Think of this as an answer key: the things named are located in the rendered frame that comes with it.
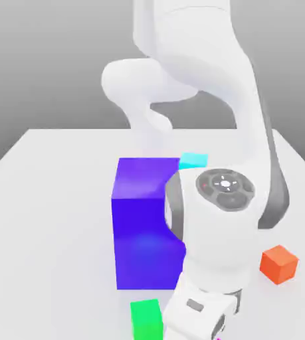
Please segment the small cyan cube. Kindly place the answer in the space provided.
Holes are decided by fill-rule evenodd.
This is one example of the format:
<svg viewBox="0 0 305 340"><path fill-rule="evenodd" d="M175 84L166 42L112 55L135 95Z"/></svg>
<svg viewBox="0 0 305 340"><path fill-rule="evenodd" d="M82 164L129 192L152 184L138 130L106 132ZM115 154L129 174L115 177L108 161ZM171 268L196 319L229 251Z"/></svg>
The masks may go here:
<svg viewBox="0 0 305 340"><path fill-rule="evenodd" d="M208 164L208 155L203 153L185 152L179 159L179 170L192 168L205 168Z"/></svg>

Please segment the large blue box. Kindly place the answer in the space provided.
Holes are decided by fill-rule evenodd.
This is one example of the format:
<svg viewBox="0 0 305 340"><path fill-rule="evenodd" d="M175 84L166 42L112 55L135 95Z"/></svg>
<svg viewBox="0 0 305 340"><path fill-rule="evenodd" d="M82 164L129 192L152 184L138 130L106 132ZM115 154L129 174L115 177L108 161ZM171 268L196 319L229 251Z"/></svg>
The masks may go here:
<svg viewBox="0 0 305 340"><path fill-rule="evenodd" d="M185 246L165 223L165 184L177 158L121 158L112 190L112 226L119 290L172 290Z"/></svg>

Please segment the small orange cube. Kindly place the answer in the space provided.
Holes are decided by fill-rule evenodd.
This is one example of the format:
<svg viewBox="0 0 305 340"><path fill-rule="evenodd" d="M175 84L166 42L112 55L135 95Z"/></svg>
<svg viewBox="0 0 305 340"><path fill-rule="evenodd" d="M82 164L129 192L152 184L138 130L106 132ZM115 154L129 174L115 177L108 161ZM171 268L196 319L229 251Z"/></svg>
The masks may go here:
<svg viewBox="0 0 305 340"><path fill-rule="evenodd" d="M278 245L262 253L260 271L274 284L282 284L295 276L299 259Z"/></svg>

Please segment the small green cube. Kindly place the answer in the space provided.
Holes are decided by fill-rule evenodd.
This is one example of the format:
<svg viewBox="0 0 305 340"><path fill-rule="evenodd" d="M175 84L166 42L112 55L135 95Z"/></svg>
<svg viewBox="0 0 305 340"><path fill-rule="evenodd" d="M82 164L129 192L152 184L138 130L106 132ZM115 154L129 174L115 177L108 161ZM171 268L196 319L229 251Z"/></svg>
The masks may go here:
<svg viewBox="0 0 305 340"><path fill-rule="evenodd" d="M157 299L130 303L134 340L163 340L163 319Z"/></svg>

